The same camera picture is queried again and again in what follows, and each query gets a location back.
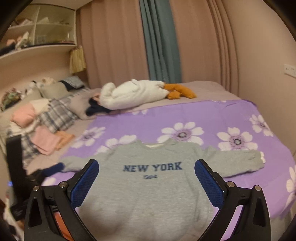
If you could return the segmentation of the purple floral bed sheet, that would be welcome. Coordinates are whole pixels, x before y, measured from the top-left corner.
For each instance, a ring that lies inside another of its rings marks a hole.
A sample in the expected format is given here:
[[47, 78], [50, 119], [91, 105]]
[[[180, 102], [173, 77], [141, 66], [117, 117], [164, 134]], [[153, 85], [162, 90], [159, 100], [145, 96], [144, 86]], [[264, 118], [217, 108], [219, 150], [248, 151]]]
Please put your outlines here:
[[262, 187], [271, 218], [287, 213], [295, 199], [295, 162], [289, 149], [270, 130], [255, 105], [244, 100], [202, 101], [151, 108], [134, 115], [99, 116], [62, 157], [66, 168], [45, 180], [57, 184], [68, 179], [94, 155], [119, 145], [141, 141], [162, 144], [173, 139], [195, 143], [202, 149], [256, 150], [264, 154], [264, 167], [225, 177], [237, 185]]

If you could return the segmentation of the dark navy garment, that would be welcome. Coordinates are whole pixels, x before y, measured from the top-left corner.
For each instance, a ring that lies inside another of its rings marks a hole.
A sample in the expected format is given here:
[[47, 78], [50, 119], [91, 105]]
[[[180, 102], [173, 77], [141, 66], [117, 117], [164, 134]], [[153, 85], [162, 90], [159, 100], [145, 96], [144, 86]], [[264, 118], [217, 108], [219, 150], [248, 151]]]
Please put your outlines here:
[[93, 116], [98, 113], [109, 114], [111, 112], [110, 109], [107, 109], [100, 104], [98, 97], [90, 98], [88, 102], [89, 102], [89, 107], [85, 111], [86, 116]]

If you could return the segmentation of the pink beige bed quilt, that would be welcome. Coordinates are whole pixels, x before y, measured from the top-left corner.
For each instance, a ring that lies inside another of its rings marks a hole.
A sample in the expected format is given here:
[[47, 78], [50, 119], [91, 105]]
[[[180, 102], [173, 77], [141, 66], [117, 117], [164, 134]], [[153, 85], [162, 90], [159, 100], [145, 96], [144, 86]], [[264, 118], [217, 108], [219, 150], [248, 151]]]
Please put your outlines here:
[[[155, 108], [159, 106], [166, 106], [172, 104], [180, 104], [180, 103], [191, 103], [191, 102], [199, 102], [205, 100], [215, 100], [215, 101], [224, 101], [224, 100], [239, 100], [240, 98], [235, 94], [230, 93], [225, 90], [220, 84], [211, 81], [193, 81], [183, 84], [185, 87], [191, 89], [197, 97], [195, 99], [188, 99], [185, 97], [181, 97], [179, 100], [168, 100], [163, 99], [160, 101], [146, 103], [140, 106], [137, 106], [132, 109], [114, 111], [111, 115], [121, 114], [121, 113], [132, 113], [134, 115], [147, 113], [150, 108]], [[78, 137], [83, 133], [83, 131], [94, 121], [94, 118], [89, 120], [76, 120], [74, 125], [72, 125], [69, 129], [67, 129], [67, 133], [71, 133], [75, 136], [74, 139], [71, 140], [67, 145], [65, 145], [62, 149], [53, 152], [51, 155], [46, 156], [39, 154], [33, 159], [28, 159], [25, 161], [25, 170], [28, 174], [34, 172], [36, 169], [47, 168], [55, 163], [57, 163], [58, 159], [65, 155], [68, 149], [74, 144], [75, 141], [78, 140]]]

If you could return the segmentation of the wall power socket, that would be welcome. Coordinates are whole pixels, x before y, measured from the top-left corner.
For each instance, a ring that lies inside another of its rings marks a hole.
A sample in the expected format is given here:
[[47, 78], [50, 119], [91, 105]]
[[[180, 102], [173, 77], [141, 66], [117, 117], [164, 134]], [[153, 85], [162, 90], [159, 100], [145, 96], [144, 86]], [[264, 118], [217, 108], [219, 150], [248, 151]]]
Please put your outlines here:
[[296, 78], [296, 67], [284, 64], [284, 74]]

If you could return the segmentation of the folded orange garment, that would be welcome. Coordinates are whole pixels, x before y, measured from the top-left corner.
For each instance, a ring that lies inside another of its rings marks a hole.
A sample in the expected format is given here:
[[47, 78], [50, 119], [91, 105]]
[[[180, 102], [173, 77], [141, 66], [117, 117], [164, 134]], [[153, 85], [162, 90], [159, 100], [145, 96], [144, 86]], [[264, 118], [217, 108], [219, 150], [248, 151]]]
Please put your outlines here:
[[65, 131], [57, 131], [55, 135], [60, 138], [58, 144], [55, 146], [55, 150], [57, 151], [65, 147], [75, 138], [73, 134], [67, 133]]

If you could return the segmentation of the rolled pink garment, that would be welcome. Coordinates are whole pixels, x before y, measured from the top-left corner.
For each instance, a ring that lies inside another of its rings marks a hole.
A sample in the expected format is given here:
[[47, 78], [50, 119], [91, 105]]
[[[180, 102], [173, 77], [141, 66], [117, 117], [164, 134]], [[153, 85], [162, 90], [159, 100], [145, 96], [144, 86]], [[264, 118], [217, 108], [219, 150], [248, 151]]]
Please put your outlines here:
[[34, 119], [36, 118], [37, 114], [35, 108], [31, 103], [25, 104], [17, 109], [10, 118], [10, 121], [14, 122], [21, 128], [26, 128], [30, 125]]

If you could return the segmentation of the yellow hanging cloth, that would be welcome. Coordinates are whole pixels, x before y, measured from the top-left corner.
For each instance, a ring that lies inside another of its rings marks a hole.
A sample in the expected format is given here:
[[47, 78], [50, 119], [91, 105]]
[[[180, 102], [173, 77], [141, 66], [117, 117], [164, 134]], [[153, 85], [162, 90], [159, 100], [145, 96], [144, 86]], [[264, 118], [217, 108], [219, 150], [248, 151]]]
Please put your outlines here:
[[70, 73], [76, 74], [86, 69], [86, 62], [82, 46], [78, 46], [70, 51]]

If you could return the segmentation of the grey pillow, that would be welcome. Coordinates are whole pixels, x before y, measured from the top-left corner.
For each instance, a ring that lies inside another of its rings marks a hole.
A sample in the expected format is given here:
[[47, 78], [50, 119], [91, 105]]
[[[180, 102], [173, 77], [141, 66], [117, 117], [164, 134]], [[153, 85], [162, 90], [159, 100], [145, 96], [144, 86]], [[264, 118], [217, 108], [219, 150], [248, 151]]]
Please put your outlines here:
[[71, 94], [61, 82], [45, 85], [40, 88], [40, 92], [41, 95], [47, 99], [61, 99]]

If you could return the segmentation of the folded pink garment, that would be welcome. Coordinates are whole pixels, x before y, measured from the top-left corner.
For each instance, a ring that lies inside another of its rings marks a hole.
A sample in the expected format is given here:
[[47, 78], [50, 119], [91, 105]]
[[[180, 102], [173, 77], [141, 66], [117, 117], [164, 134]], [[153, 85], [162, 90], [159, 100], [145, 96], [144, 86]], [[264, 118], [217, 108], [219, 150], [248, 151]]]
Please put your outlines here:
[[47, 156], [55, 151], [55, 147], [59, 144], [60, 140], [61, 138], [51, 133], [46, 126], [38, 126], [35, 130], [35, 134], [31, 138], [37, 150]]

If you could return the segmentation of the colourful patterned cloth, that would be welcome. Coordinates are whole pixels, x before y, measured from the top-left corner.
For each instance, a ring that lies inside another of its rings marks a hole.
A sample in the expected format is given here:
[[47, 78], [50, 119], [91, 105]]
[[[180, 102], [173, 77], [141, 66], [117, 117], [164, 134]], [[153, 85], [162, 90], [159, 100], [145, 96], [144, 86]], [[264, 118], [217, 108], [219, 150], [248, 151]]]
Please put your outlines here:
[[1, 99], [1, 111], [11, 108], [22, 100], [22, 93], [15, 88], [7, 91]]

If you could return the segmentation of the white wall shelf unit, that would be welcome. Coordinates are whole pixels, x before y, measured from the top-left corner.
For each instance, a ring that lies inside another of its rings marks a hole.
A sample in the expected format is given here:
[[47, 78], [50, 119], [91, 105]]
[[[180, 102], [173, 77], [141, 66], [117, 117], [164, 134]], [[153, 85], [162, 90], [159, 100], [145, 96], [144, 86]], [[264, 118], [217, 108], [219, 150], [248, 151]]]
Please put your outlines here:
[[1, 38], [1, 58], [29, 49], [76, 46], [76, 11], [37, 1], [20, 12]]

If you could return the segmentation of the white goose plush toy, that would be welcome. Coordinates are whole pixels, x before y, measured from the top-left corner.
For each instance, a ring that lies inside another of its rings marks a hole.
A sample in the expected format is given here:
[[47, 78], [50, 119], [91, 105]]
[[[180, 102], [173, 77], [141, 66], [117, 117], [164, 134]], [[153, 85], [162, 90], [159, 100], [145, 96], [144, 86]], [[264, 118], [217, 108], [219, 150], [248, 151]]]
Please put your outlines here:
[[181, 84], [132, 79], [118, 86], [112, 82], [105, 84], [98, 99], [99, 104], [104, 108], [121, 110], [165, 98], [174, 100], [181, 97], [195, 99], [197, 96], [191, 89]]

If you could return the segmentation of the plaid blanket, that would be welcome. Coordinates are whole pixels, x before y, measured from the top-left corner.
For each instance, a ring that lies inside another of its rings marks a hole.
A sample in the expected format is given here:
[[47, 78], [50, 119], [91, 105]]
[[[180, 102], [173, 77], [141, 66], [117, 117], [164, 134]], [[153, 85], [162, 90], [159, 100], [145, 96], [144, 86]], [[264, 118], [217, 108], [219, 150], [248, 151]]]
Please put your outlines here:
[[66, 108], [63, 102], [56, 99], [38, 99], [32, 100], [29, 103], [33, 105], [37, 114], [34, 121], [26, 128], [21, 128], [10, 121], [6, 131], [6, 136], [8, 138], [18, 135], [21, 136], [23, 166], [25, 166], [25, 161], [33, 159], [41, 154], [31, 141], [38, 126], [46, 126], [51, 133], [55, 134], [57, 131], [67, 130], [74, 124], [77, 118], [74, 113]]

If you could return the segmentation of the teal curtain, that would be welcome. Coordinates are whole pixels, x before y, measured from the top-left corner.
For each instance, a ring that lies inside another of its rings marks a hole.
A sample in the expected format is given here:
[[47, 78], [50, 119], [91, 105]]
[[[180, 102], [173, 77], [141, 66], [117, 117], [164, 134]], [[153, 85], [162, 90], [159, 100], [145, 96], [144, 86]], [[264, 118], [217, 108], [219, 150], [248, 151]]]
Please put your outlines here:
[[182, 82], [180, 54], [169, 1], [139, 1], [149, 79]]

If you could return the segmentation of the grey New York sweatshirt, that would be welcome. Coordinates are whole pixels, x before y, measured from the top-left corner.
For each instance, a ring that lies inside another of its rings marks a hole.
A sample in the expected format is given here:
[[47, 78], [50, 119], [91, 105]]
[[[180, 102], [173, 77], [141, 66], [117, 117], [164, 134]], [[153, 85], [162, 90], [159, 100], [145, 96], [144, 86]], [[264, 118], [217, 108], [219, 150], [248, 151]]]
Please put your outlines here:
[[197, 240], [214, 217], [194, 164], [222, 177], [264, 167], [256, 150], [220, 151], [169, 139], [135, 141], [93, 156], [100, 165], [78, 214], [98, 240]]

